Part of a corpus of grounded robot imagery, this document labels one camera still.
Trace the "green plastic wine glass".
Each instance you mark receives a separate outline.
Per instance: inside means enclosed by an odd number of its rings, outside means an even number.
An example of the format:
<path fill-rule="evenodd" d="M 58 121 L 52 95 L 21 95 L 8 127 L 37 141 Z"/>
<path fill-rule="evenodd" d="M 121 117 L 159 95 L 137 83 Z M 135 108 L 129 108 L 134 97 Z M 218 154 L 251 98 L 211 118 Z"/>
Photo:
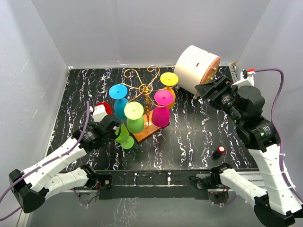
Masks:
<path fill-rule="evenodd" d="M 127 127 L 124 124 L 121 124 L 121 126 L 122 126 L 121 139 L 120 141 L 116 141 L 116 142 L 120 143 L 123 149 L 131 149 L 134 145 L 134 139 L 132 136 L 130 136 Z"/>
<path fill-rule="evenodd" d="M 144 129 L 143 113 L 144 108 L 139 102 L 129 102 L 124 109 L 127 117 L 127 128 L 131 133 L 140 133 Z"/>

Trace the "magenta plastic wine glass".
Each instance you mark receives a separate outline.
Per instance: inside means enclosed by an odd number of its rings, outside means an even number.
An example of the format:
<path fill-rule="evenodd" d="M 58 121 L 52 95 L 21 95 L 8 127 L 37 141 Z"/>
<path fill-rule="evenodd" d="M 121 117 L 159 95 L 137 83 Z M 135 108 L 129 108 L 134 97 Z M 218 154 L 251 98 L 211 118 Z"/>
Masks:
<path fill-rule="evenodd" d="M 174 101 L 174 96 L 167 90 L 157 91 L 154 95 L 157 106 L 152 113 L 152 123 L 160 128 L 166 127 L 170 122 L 169 105 Z"/>

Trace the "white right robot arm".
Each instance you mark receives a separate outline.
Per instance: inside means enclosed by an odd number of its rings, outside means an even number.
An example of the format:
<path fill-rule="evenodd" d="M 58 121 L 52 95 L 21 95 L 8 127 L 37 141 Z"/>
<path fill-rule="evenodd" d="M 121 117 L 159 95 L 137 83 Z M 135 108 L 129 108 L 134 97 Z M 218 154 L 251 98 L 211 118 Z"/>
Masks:
<path fill-rule="evenodd" d="M 201 98 L 215 109 L 223 110 L 236 124 L 236 132 L 254 158 L 265 188 L 242 177 L 231 165 L 211 169 L 210 184 L 227 186 L 247 201 L 266 227 L 289 227 L 303 216 L 303 203 L 286 181 L 282 164 L 282 142 L 274 124 L 264 118 L 264 97 L 253 85 L 234 85 L 226 76 L 195 86 Z"/>

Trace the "orange plastic wine glass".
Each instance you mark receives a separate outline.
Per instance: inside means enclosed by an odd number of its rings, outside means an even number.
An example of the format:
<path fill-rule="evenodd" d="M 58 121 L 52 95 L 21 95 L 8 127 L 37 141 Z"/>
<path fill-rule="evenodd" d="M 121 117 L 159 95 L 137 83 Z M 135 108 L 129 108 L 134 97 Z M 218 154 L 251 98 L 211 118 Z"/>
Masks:
<path fill-rule="evenodd" d="M 164 89 L 173 95 L 173 102 L 168 105 L 171 109 L 175 105 L 176 94 L 173 88 L 178 83 L 178 76 L 173 72 L 165 72 L 160 76 L 160 81 L 165 86 Z"/>

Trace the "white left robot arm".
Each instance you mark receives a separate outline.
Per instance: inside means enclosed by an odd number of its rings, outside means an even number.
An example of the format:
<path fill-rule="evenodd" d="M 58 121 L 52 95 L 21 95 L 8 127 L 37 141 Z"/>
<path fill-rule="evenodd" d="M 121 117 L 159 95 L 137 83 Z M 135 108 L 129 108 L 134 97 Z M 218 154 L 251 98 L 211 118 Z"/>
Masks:
<path fill-rule="evenodd" d="M 12 193 L 24 213 L 41 207 L 52 196 L 76 187 L 95 188 L 98 174 L 88 164 L 70 172 L 61 171 L 89 152 L 104 147 L 120 133 L 119 120 L 89 123 L 76 130 L 56 151 L 37 164 L 9 174 Z"/>

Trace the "blue plastic wine glass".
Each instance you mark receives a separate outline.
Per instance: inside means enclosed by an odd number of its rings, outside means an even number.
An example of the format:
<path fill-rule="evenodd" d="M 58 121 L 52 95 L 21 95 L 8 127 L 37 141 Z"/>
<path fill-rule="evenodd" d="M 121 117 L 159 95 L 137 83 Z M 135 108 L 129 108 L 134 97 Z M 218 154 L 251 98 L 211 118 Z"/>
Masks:
<path fill-rule="evenodd" d="M 115 100 L 114 111 L 117 118 L 120 120 L 127 119 L 124 112 L 125 106 L 128 103 L 128 100 L 125 98 L 127 92 L 127 87 L 122 84 L 114 85 L 109 90 L 110 97 Z"/>

